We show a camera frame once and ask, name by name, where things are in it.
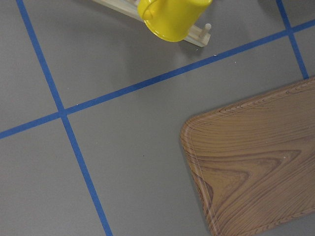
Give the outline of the wooden mug rack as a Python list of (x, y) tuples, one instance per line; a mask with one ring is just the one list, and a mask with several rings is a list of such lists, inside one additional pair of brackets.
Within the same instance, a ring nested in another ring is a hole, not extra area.
[[(95, 2), (146, 24), (146, 21), (142, 20), (137, 12), (139, 0), (95, 0)], [(180, 41), (185, 40), (198, 47), (204, 47), (210, 40), (210, 29), (211, 24), (206, 24), (202, 29), (192, 25), (185, 38), (180, 39)]]

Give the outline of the yellow mug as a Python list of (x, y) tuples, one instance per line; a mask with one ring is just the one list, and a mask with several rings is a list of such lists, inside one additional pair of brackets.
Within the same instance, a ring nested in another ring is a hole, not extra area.
[(137, 12), (157, 37), (179, 42), (211, 5), (211, 0), (141, 0)]

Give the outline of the wooden cutting board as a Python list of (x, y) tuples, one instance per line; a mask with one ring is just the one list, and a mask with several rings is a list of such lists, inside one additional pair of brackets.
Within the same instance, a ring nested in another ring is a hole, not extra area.
[(314, 78), (194, 116), (180, 139), (212, 235), (314, 213)]

